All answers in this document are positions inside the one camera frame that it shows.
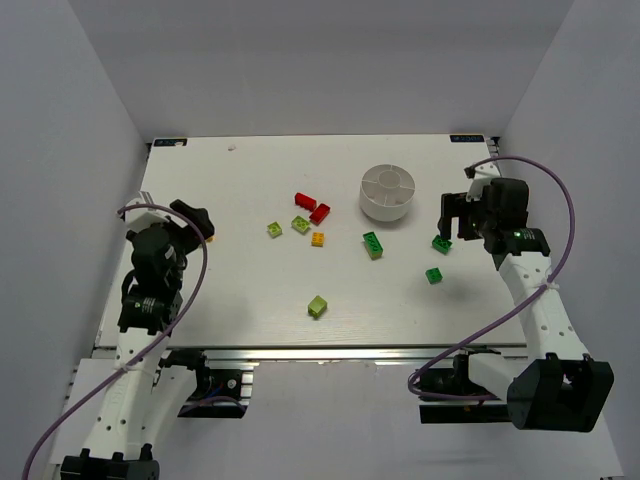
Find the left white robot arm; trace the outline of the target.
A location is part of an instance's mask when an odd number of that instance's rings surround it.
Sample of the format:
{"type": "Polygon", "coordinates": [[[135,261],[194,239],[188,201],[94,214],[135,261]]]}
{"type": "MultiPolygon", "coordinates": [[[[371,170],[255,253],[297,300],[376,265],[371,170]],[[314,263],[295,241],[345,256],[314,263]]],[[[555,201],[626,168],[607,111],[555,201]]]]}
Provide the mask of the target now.
{"type": "Polygon", "coordinates": [[[173,363],[166,347],[194,302],[181,295],[183,275],[188,255],[205,251],[215,234],[209,213],[182,200],[162,207],[138,198],[119,214],[132,253],[113,372],[94,389],[104,399],[80,453],[64,458],[63,479],[158,478],[159,433],[197,385],[196,362],[173,363]]]}

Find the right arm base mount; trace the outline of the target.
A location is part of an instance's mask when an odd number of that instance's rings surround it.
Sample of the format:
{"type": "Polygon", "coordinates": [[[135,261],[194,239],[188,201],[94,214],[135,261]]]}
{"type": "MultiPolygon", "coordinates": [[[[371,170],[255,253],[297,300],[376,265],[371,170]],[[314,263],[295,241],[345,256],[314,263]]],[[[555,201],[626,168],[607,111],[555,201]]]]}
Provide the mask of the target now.
{"type": "Polygon", "coordinates": [[[514,370],[500,352],[492,349],[464,348],[448,367],[430,367],[419,376],[417,388],[429,396],[420,396],[420,423],[490,424],[509,423],[506,401],[474,383],[473,370],[480,377],[489,376],[490,384],[502,394],[514,377],[514,370]]]}

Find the dark green lego brick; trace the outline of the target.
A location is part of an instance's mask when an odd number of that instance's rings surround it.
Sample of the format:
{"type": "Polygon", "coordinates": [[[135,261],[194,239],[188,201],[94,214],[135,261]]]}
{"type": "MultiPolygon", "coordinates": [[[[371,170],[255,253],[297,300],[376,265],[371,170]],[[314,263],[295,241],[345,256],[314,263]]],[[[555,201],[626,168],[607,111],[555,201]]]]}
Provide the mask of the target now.
{"type": "Polygon", "coordinates": [[[452,248],[452,241],[444,239],[440,235],[436,235],[431,242],[431,246],[439,253],[447,255],[452,248]]]}

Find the lime green lego block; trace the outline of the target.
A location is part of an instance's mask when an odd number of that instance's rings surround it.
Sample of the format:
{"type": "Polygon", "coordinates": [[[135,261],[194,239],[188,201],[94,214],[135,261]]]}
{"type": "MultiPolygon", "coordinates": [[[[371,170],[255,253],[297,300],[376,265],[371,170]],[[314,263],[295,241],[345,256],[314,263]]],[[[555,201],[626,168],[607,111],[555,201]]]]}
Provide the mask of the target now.
{"type": "Polygon", "coordinates": [[[312,318],[318,319],[326,311],[327,307],[327,301],[323,297],[317,295],[308,304],[307,312],[312,318]]]}

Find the light green long lego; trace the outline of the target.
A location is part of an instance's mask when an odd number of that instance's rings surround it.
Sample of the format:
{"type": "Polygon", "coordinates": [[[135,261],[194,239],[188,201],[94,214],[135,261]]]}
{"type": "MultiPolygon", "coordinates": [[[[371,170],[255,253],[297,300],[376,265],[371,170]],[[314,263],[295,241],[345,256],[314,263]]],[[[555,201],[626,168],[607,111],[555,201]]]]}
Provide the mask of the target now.
{"type": "Polygon", "coordinates": [[[291,221],[291,227],[294,230],[296,230],[298,233],[305,234],[307,231],[310,230],[311,224],[307,219],[301,216],[296,216],[291,221]]]}

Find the dark green square lego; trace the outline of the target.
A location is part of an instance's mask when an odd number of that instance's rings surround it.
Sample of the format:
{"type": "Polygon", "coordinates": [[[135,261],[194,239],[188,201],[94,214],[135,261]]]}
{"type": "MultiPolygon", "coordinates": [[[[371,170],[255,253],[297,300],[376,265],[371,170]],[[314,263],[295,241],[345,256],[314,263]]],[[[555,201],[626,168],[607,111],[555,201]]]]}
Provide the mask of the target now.
{"type": "Polygon", "coordinates": [[[437,267],[427,269],[425,276],[430,285],[438,284],[443,280],[443,275],[437,267]]]}

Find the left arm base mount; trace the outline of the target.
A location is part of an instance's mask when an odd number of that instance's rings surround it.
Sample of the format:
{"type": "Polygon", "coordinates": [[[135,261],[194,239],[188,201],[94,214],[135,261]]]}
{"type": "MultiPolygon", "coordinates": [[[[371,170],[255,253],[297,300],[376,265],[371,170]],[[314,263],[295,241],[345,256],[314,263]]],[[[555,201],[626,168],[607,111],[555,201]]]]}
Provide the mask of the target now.
{"type": "Polygon", "coordinates": [[[179,410],[179,418],[244,417],[242,370],[211,368],[204,351],[196,349],[172,350],[159,361],[161,373],[172,367],[185,367],[196,382],[194,391],[179,410]]]}

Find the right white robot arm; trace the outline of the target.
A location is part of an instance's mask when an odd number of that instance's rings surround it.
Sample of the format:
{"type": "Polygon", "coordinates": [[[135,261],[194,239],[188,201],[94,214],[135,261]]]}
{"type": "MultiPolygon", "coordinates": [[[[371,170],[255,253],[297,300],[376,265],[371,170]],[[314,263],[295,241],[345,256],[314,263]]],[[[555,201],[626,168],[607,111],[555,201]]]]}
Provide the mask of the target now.
{"type": "Polygon", "coordinates": [[[549,275],[543,232],[527,225],[529,188],[493,178],[474,194],[446,193],[438,222],[442,238],[458,225],[463,240],[483,242],[518,310],[529,363],[519,369],[491,350],[458,354],[441,381],[445,393],[492,395],[521,430],[591,431],[614,383],[611,366],[596,361],[574,331],[549,275]]]}

